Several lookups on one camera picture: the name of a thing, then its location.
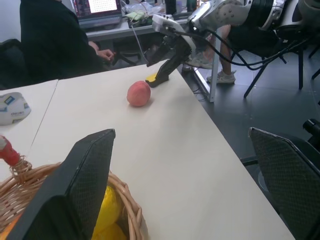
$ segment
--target black shorts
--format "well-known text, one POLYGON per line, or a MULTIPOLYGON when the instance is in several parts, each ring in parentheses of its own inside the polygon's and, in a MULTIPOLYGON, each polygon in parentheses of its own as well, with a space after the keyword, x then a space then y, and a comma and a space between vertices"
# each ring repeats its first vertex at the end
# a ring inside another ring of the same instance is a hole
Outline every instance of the black shorts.
POLYGON ((273 31, 263 31, 258 28, 247 26, 232 26, 227 37, 231 46, 250 52, 256 48, 274 47, 278 42, 278 37, 273 31))

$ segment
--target white sneaker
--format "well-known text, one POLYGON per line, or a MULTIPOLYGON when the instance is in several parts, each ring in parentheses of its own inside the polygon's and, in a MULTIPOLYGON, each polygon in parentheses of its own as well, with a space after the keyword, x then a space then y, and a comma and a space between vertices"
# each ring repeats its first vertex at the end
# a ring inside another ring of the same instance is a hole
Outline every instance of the white sneaker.
POLYGON ((205 58, 202 52, 198 52, 195 57, 187 61, 186 64, 201 69, 212 69, 212 59, 209 60, 205 58))
MULTIPOLYGON (((217 84, 234 84, 236 81, 235 72, 236 71, 232 71, 230 75, 227 75, 224 73, 224 71, 221 70, 220 72, 218 72, 218 78, 216 80, 216 83, 217 84)), ((209 83, 211 83, 212 77, 208 76, 206 80, 209 83)))

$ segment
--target white wall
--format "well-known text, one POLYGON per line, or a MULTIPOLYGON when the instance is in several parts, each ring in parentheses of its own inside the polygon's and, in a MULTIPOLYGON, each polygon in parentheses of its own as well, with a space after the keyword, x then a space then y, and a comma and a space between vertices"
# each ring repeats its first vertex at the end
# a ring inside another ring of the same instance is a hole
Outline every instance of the white wall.
POLYGON ((21 39, 20 0, 0 0, 0 42, 21 39))
POLYGON ((71 0, 62 0, 62 3, 68 8, 70 9, 71 11, 75 12, 73 7, 72 7, 72 4, 71 4, 71 0))

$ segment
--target metal table leg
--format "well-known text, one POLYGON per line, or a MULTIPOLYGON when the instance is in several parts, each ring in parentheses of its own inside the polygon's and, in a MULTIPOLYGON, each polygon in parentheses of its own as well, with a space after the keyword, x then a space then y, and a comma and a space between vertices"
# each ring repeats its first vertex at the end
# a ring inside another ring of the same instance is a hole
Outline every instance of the metal table leg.
POLYGON ((316 71, 315 74, 312 75, 311 79, 314 80, 316 77, 318 77, 319 74, 320 74, 320 68, 318 71, 316 71))
MULTIPOLYGON (((221 29, 219 28, 216 33, 218 36, 221 37, 221 29)), ((214 47, 220 51, 221 41, 219 39, 215 39, 214 47)), ((207 93, 207 99, 210 103, 215 101, 216 96, 216 86, 217 86, 217 79, 218 79, 218 67, 219 67, 219 55, 214 54, 213 61, 212 61, 212 71, 211 71, 211 84, 209 85, 206 79, 201 75, 198 68, 194 67, 193 71, 196 76, 196 80, 198 81, 199 85, 201 86, 202 90, 207 93)))

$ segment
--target black sweater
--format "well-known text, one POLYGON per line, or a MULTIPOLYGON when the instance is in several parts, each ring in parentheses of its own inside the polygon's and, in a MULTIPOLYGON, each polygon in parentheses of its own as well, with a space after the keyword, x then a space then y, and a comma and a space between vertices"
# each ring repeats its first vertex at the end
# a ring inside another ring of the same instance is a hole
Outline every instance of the black sweater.
POLYGON ((21 43, 35 83, 103 71, 77 16, 56 0, 21 0, 21 43))

